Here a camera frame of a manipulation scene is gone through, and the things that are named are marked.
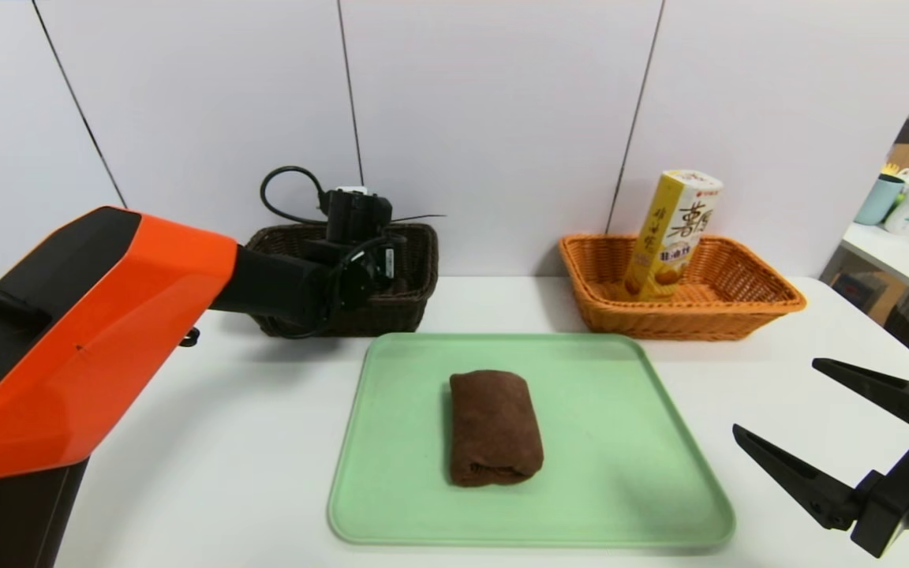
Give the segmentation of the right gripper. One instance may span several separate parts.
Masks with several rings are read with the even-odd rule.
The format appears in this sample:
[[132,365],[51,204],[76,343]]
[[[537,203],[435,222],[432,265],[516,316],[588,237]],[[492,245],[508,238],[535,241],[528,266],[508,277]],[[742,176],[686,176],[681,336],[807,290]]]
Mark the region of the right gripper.
[[[909,381],[830,358],[812,367],[909,424]],[[909,449],[886,474],[870,472],[858,490],[813,467],[773,443],[732,425],[735,442],[787,495],[824,529],[847,531],[851,540],[880,558],[900,533],[909,531]]]

